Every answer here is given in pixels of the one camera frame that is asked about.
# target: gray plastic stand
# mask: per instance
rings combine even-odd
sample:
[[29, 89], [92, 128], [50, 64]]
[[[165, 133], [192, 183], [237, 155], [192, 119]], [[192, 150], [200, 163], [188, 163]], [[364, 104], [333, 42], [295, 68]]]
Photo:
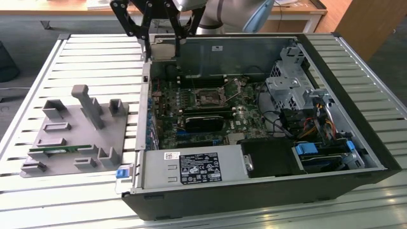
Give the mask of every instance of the gray plastic stand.
[[75, 85], [81, 105], [48, 100], [46, 115], [21, 166], [21, 177], [42, 177], [116, 170], [121, 163], [128, 104], [112, 99], [99, 104], [88, 86]]

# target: label sticker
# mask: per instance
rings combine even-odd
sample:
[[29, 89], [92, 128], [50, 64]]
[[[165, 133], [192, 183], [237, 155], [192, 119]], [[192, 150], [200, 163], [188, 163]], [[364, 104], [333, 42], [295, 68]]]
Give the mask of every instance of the label sticker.
[[212, 46], [212, 52], [223, 51], [223, 46]]
[[179, 152], [165, 152], [164, 160], [179, 159]]
[[221, 181], [217, 153], [179, 156], [183, 185]]

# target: floor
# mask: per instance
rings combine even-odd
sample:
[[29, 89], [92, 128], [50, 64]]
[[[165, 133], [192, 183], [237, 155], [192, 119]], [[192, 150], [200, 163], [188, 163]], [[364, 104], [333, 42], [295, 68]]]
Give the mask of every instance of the floor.
[[[29, 87], [41, 69], [58, 34], [123, 33], [117, 21], [52, 21], [44, 30], [38, 21], [0, 21], [0, 41], [20, 68], [20, 75], [0, 88]], [[395, 95], [407, 104], [407, 18], [371, 58], [368, 65]], [[0, 90], [0, 139], [13, 119], [28, 90]]]

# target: blue latch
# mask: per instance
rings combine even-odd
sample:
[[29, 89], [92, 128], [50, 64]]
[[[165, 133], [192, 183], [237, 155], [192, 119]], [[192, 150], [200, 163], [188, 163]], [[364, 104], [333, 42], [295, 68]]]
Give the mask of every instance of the blue latch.
[[347, 141], [345, 145], [348, 146], [349, 150], [352, 151], [353, 149], [356, 149], [355, 144], [352, 141]]
[[313, 143], [300, 143], [295, 150], [297, 152], [297, 155], [301, 154], [317, 154], [317, 149]]
[[116, 179], [128, 178], [129, 170], [128, 169], [117, 169], [116, 171]]

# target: wooden cabinet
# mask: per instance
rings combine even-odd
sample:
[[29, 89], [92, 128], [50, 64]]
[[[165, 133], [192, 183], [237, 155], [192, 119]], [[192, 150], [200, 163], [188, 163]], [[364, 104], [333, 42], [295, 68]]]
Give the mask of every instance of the wooden cabinet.
[[327, 7], [315, 32], [339, 32], [367, 61], [407, 14], [407, 0], [320, 0]]

